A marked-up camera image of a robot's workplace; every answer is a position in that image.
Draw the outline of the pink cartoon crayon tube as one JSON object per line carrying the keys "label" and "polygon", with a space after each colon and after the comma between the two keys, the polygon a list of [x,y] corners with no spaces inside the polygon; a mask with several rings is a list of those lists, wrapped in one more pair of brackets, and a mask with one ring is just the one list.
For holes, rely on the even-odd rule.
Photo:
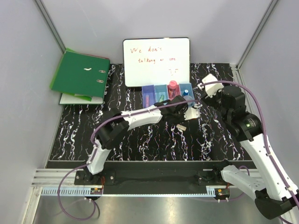
{"label": "pink cartoon crayon tube", "polygon": [[168,85],[168,94],[169,98],[174,98],[175,93],[176,93],[176,88],[177,88],[177,82],[174,80],[171,80]]}

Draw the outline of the lilac eraser stick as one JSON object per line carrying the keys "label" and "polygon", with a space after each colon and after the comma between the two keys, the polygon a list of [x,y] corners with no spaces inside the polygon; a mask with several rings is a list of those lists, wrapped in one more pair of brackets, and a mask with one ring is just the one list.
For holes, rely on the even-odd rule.
{"label": "lilac eraser stick", "polygon": [[150,106],[150,96],[148,94],[145,96],[145,106],[146,107]]}

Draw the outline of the blue plastic end bin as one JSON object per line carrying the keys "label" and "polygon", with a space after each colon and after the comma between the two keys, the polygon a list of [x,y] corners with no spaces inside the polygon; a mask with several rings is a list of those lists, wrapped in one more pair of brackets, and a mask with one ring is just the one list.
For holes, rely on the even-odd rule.
{"label": "blue plastic end bin", "polygon": [[185,100],[194,100],[194,94],[191,83],[179,84],[181,96]]}

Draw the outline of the white small eraser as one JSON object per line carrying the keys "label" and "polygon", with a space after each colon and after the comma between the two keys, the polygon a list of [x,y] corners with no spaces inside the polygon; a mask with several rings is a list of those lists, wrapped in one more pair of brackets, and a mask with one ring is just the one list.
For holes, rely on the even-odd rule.
{"label": "white small eraser", "polygon": [[177,127],[177,129],[182,130],[182,131],[186,130],[185,126],[182,126],[182,125],[179,125],[179,124],[176,127]]}

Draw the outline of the clear round clip jar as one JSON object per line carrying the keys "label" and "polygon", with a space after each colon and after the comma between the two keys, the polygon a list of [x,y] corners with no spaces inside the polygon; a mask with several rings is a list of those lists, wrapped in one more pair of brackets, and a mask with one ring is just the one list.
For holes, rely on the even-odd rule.
{"label": "clear round clip jar", "polygon": [[193,98],[189,95],[185,95],[183,96],[184,100],[187,101],[188,104],[192,104],[193,103]]}

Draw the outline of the green correction tape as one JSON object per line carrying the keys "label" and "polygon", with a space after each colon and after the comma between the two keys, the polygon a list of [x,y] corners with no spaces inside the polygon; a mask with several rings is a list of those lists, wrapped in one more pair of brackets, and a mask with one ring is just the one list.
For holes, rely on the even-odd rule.
{"label": "green correction tape", "polygon": [[161,94],[160,98],[159,98],[159,102],[163,102],[165,101],[165,95]]}

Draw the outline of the purple plastic bin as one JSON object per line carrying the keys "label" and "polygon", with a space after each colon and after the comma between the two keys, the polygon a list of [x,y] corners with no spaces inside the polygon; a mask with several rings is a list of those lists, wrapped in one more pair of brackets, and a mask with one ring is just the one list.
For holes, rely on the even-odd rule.
{"label": "purple plastic bin", "polygon": [[142,104],[144,108],[155,104],[155,89],[154,85],[147,85],[142,87]]}

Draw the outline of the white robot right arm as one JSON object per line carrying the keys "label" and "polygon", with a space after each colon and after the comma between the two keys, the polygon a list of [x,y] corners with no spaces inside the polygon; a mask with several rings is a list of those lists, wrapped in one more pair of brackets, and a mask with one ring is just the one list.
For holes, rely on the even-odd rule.
{"label": "white robot right arm", "polygon": [[299,202],[299,188],[275,155],[261,117],[247,111],[245,94],[238,86],[220,83],[199,84],[199,88],[206,92],[201,100],[221,113],[226,128],[249,154],[262,178],[258,181],[226,161],[215,168],[213,182],[236,186],[254,201],[266,219],[291,211]]}

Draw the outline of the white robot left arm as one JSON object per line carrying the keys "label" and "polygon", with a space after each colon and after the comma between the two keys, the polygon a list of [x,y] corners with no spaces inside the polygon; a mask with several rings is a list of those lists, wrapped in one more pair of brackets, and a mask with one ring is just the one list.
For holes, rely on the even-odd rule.
{"label": "white robot left arm", "polygon": [[126,133],[136,127],[157,124],[160,121],[179,124],[185,121],[185,113],[193,99],[178,95],[172,100],[155,103],[147,108],[135,111],[113,109],[92,133],[90,140],[94,145],[91,157],[86,162],[85,180],[97,184],[101,179],[104,163],[111,150],[116,148]]}

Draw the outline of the light blue plastic bin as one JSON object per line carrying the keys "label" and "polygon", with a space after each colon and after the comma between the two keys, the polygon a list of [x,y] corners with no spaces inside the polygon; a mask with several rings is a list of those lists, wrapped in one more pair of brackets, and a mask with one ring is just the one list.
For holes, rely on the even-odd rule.
{"label": "light blue plastic bin", "polygon": [[159,98],[161,94],[165,95],[165,101],[168,100],[168,90],[167,90],[167,85],[155,85],[154,86],[155,90],[155,102],[159,103]]}

